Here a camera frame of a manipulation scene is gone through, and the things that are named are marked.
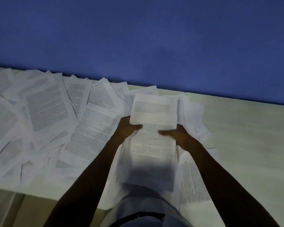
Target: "person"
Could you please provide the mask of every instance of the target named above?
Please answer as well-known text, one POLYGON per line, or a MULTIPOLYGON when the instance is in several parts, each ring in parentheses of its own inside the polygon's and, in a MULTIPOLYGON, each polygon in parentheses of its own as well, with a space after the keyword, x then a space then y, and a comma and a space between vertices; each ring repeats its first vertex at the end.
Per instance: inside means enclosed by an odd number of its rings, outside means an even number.
MULTIPOLYGON (((45 227, 90 226, 119 145, 142 128, 142 125, 129 124, 129 119, 128 116, 120 120, 102 151, 57 202, 45 227)), ((159 134, 175 139, 177 145, 193 157, 226 227, 279 226, 265 208, 183 126, 177 125, 177 129, 159 131, 159 134)), ((155 191, 139 187, 135 193, 139 191, 141 195, 126 196, 111 209, 101 226, 191 226, 155 191)))

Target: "white table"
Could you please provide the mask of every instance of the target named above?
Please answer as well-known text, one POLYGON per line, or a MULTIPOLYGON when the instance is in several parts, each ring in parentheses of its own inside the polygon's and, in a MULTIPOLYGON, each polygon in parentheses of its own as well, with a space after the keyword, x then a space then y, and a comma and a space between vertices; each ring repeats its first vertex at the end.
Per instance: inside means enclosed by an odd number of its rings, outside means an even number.
MULTIPOLYGON (((129 89, 141 88, 129 85, 129 89)), ((159 89, 160 95, 180 92, 159 89)), ((205 105, 203 122, 212 135, 205 147, 216 147, 222 166, 284 226, 284 106, 186 93, 205 105)), ((10 190, 58 200, 65 189, 38 175, 25 187, 10 190)), ((224 226, 213 203, 180 207, 195 227, 224 226)))

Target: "blue wall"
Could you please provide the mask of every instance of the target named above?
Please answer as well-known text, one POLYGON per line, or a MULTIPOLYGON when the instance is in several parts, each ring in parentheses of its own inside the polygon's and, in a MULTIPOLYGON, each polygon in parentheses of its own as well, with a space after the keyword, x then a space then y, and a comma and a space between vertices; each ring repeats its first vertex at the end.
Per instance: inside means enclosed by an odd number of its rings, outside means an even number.
POLYGON ((284 0, 0 0, 0 66, 284 104, 284 0))

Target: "person's right hand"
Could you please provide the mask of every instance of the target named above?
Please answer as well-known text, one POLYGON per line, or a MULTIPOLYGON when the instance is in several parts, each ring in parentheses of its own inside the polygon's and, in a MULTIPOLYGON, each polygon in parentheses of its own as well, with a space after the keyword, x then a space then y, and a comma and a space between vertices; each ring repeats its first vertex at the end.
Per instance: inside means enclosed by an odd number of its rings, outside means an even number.
POLYGON ((185 128, 180 124, 177 124, 177 129, 175 130, 158 132, 160 135, 172 137, 174 140, 176 140, 177 145, 179 145, 183 150, 187 150, 189 141, 192 141, 192 144, 200 144, 196 139, 191 137, 185 128))

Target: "pile of paper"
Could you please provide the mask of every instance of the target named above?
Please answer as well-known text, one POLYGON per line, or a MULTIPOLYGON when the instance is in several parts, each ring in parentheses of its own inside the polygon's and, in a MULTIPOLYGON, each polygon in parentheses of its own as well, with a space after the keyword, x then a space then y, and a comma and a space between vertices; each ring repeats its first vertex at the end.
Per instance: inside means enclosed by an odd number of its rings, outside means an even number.
POLYGON ((182 197, 176 192, 184 175, 176 143, 157 131, 179 123, 202 142, 210 134, 202 123, 203 111, 186 95, 159 96, 156 86, 129 91, 126 82, 105 78, 93 83, 62 73, 26 70, 15 75, 5 69, 0 72, 0 188, 25 186, 43 174, 44 183, 67 190, 102 150, 120 118, 131 115, 130 123, 144 126, 119 147, 100 208, 127 193, 123 183, 184 201, 184 192, 182 197))

